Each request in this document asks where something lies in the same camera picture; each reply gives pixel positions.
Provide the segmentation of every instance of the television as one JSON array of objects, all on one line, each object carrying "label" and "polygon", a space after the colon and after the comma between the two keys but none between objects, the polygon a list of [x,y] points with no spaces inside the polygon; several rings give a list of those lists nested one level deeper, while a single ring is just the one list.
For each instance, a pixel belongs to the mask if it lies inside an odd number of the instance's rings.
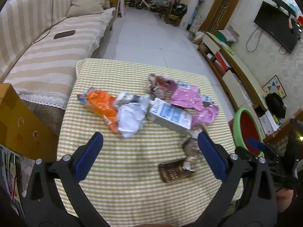
[{"label": "television", "polygon": [[300,39],[302,28],[293,20],[293,31],[288,25],[288,14],[263,1],[254,20],[258,26],[271,34],[281,45],[291,53]]}]

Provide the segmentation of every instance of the brown cardboard box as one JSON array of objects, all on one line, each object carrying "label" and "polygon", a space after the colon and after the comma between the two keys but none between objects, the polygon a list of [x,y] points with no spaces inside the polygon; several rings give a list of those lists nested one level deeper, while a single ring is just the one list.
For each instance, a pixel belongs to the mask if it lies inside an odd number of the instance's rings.
[{"label": "brown cardboard box", "polygon": [[11,84],[0,84],[0,143],[31,159],[56,161],[58,137],[18,97]]}]

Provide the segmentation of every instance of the orange snack bag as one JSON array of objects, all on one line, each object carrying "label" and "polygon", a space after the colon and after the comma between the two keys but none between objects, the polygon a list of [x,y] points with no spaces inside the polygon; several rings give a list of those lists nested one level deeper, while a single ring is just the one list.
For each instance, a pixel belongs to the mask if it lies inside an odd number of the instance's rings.
[{"label": "orange snack bag", "polygon": [[85,95],[87,107],[104,119],[105,124],[114,133],[118,133],[117,111],[113,106],[115,97],[107,91],[93,89]]}]

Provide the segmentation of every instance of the checkered tablecloth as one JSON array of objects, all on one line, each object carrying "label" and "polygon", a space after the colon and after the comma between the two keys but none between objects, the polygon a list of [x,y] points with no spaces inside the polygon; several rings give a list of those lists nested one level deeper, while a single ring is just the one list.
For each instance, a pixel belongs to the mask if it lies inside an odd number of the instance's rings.
[{"label": "checkered tablecloth", "polygon": [[[121,91],[146,94],[150,73],[167,73],[200,88],[219,106],[215,121],[207,126],[209,136],[229,152],[235,149],[218,98],[207,77],[164,67],[105,59],[84,59],[77,65],[73,88],[61,128],[58,159],[72,154],[99,131],[104,145],[86,180],[80,185],[102,217],[111,226],[135,226],[142,223],[171,223],[182,226],[194,222],[216,194],[221,181],[215,179],[204,157],[192,165],[196,173],[171,183],[163,183],[158,164],[185,154],[179,145],[181,135],[147,121],[136,135],[124,139],[113,134],[97,115],[76,98],[90,86],[117,96]],[[57,187],[67,211],[75,215],[62,184]],[[242,186],[234,198],[240,196]]]}]

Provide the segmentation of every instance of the striped sofa cover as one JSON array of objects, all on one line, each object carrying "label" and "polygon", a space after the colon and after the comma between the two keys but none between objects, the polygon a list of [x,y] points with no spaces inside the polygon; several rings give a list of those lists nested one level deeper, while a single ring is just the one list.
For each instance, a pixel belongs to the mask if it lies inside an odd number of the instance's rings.
[{"label": "striped sofa cover", "polygon": [[[0,12],[0,83],[11,83],[29,103],[54,107],[51,116],[66,108],[76,63],[91,57],[116,17],[110,8],[67,18],[70,7],[71,0],[11,0]],[[69,30],[76,33],[53,39]]]}]

